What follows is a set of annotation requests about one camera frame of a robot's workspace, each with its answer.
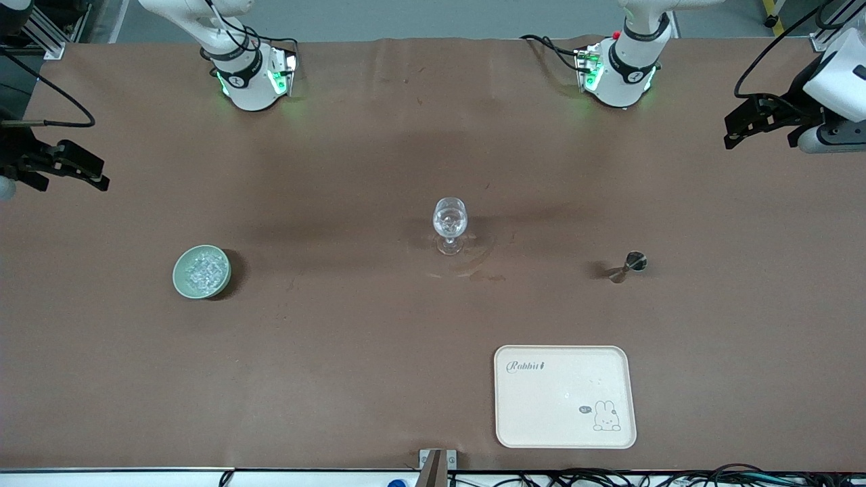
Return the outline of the steel jigger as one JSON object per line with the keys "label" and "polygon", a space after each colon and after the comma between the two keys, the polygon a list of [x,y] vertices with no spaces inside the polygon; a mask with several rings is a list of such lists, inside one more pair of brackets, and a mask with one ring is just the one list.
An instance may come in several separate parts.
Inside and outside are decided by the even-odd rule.
{"label": "steel jigger", "polygon": [[608,278],[612,283],[624,283],[631,273],[640,273],[647,268],[647,258],[643,252],[630,252],[626,256],[622,266],[610,269]]}

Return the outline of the pile of ice cubes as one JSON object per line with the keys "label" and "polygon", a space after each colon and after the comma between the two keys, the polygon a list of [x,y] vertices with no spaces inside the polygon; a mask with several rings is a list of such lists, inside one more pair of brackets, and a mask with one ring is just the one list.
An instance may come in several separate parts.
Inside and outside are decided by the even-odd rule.
{"label": "pile of ice cubes", "polygon": [[226,258],[213,250],[201,250],[188,256],[181,267],[183,284],[195,295],[211,295],[222,286],[228,275],[229,265]]}

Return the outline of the clear wine glass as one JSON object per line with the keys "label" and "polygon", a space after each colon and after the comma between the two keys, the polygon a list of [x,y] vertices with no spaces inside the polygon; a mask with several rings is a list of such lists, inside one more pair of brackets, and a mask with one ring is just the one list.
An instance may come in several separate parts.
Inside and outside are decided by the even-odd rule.
{"label": "clear wine glass", "polygon": [[461,198],[441,198],[435,206],[431,219],[437,234],[437,250],[445,256],[454,256],[463,249],[464,232],[468,225],[468,213]]}

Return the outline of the green ceramic bowl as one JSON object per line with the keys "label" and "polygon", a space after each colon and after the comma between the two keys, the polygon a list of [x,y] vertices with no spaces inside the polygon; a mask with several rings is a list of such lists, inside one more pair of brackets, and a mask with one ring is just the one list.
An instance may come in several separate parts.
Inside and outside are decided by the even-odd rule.
{"label": "green ceramic bowl", "polygon": [[[188,258],[188,256],[196,255],[198,252],[201,252],[201,250],[213,250],[213,252],[217,252],[217,253],[221,254],[223,256],[223,258],[227,259],[227,262],[229,265],[229,271],[228,271],[228,274],[227,274],[225,280],[223,281],[222,286],[220,286],[220,289],[211,295],[192,294],[191,291],[189,291],[186,288],[185,284],[183,284],[183,274],[182,274],[181,267],[186,263],[186,259]],[[179,293],[180,296],[183,296],[185,298],[189,298],[192,300],[204,300],[204,299],[210,299],[212,297],[216,297],[217,295],[222,293],[223,290],[225,290],[229,284],[231,274],[232,274],[231,263],[229,261],[227,254],[222,249],[220,249],[219,247],[216,247],[216,246],[195,246],[195,247],[192,247],[191,249],[186,250],[186,252],[183,253],[183,255],[180,256],[179,259],[177,259],[177,261],[174,265],[174,268],[173,268],[173,275],[171,275],[171,279],[173,280],[173,286],[175,287],[175,290],[177,291],[177,293]]]}

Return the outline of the metal base connector plate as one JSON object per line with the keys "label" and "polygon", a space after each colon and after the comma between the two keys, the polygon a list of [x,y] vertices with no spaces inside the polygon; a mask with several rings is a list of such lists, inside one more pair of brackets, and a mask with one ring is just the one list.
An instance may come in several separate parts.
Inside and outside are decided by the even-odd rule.
{"label": "metal base connector plate", "polygon": [[298,65],[298,56],[294,51],[287,51],[272,47],[268,64],[269,80],[273,85],[276,95],[290,96],[295,71]]}
{"label": "metal base connector plate", "polygon": [[596,93],[598,81],[604,71],[601,44],[581,47],[573,53],[579,89],[582,92]]}

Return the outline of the brown table cover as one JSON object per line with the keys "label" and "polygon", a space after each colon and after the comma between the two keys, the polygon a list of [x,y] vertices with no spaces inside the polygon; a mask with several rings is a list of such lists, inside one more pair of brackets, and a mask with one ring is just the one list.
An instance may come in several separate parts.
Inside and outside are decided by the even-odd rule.
{"label": "brown table cover", "polygon": [[[724,148],[763,47],[671,41],[622,111],[526,41],[310,43],[260,113],[191,44],[71,47],[41,74],[96,124],[37,133],[111,185],[0,204],[0,466],[866,471],[866,154]],[[621,348],[634,446],[502,446],[506,345]]]}

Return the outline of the cream rabbit print tray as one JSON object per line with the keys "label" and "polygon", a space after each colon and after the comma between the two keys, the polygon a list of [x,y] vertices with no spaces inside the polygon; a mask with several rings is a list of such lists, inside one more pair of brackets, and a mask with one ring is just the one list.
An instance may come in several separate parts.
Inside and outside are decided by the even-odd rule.
{"label": "cream rabbit print tray", "polygon": [[629,449],[630,367],[618,346],[506,345],[494,355],[496,438],[510,449]]}

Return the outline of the aluminium frame profile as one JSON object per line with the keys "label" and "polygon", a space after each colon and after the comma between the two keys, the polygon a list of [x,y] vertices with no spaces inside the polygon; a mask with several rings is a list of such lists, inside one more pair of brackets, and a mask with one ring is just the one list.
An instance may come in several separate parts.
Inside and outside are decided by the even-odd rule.
{"label": "aluminium frame profile", "polygon": [[824,0],[814,15],[817,29],[810,34],[814,52],[824,52],[849,28],[866,32],[866,0]]}
{"label": "aluminium frame profile", "polygon": [[27,22],[0,46],[15,55],[59,60],[67,44],[83,41],[92,10],[91,0],[34,0]]}

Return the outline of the metal edge bracket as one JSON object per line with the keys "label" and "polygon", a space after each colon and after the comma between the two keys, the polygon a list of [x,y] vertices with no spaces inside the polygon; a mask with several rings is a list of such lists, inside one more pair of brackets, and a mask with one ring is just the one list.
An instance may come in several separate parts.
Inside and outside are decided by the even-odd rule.
{"label": "metal edge bracket", "polygon": [[[429,450],[431,450],[431,449],[423,449],[423,450],[420,450],[418,453],[420,472],[421,472],[421,469],[423,468],[424,459],[427,456]],[[449,480],[449,474],[452,471],[454,471],[455,469],[457,469],[457,450],[448,450],[448,449],[441,449],[441,450],[445,450],[447,452],[447,478],[448,478],[447,487],[451,487],[451,481]]]}

